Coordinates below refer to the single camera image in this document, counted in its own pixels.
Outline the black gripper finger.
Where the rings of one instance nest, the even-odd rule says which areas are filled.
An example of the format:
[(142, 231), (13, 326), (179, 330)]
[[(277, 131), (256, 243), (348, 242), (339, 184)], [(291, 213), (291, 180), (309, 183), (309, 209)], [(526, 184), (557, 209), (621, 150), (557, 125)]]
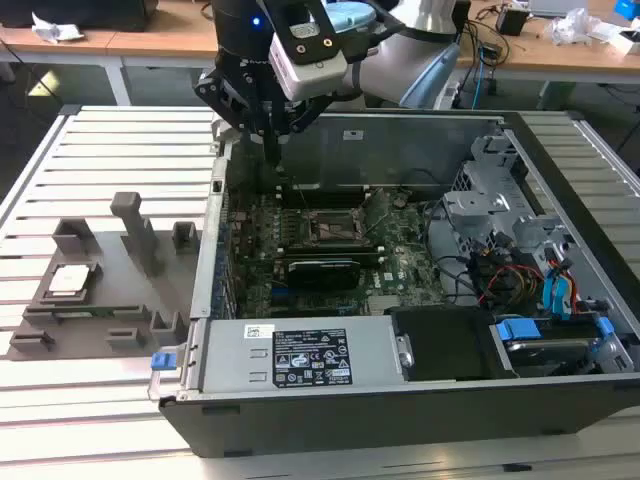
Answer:
[(264, 160), (273, 163), (274, 133), (257, 80), (251, 70), (214, 67), (201, 76), (194, 89), (235, 130), (261, 143)]
[(273, 133), (275, 146), (273, 147), (273, 162), (279, 163), (282, 157), (282, 146), (289, 137), (303, 132), (309, 127), (333, 102), (332, 97), (314, 97), (300, 103), (286, 103), (283, 108), (275, 109)]

